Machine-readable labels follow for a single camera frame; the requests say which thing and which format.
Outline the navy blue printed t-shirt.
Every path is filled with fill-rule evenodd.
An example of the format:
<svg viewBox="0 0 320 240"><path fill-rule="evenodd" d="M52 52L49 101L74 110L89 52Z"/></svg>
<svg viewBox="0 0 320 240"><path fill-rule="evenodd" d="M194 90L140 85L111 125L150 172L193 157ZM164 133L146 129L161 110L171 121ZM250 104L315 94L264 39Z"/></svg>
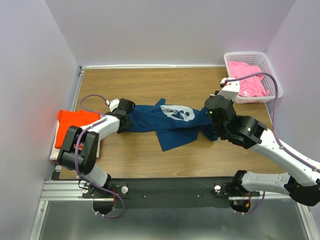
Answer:
<svg viewBox="0 0 320 240"><path fill-rule="evenodd" d="M136 105L130 113L132 133L155 132L163 151L197 140L201 132L209 141L218 140L207 110L166 104L164 98L155 105Z"/></svg>

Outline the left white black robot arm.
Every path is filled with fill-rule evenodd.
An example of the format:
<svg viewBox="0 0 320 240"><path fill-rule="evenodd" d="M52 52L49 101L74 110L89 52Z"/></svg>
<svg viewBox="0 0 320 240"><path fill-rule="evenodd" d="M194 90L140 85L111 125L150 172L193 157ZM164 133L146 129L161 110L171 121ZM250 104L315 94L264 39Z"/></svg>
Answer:
<svg viewBox="0 0 320 240"><path fill-rule="evenodd" d="M70 126L57 157L60 166L75 171L101 198L112 192L112 177L96 164L99 144L108 135L120 134L133 126L130 113L136 104L121 98L108 106L110 111L100 114L98 120L80 127Z"/></svg>

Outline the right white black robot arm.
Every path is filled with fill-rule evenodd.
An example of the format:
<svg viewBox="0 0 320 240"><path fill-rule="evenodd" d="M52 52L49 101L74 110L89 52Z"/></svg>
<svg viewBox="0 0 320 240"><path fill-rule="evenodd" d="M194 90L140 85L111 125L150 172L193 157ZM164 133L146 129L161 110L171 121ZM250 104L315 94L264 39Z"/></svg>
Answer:
<svg viewBox="0 0 320 240"><path fill-rule="evenodd" d="M237 115L232 101L221 95L210 96L204 106L214 134L221 140L259 153L286 171L269 174L239 170L229 184L231 193L279 193L309 207L320 202L320 172L315 161L296 150L289 154L290 148L277 141L270 129L254 117Z"/></svg>

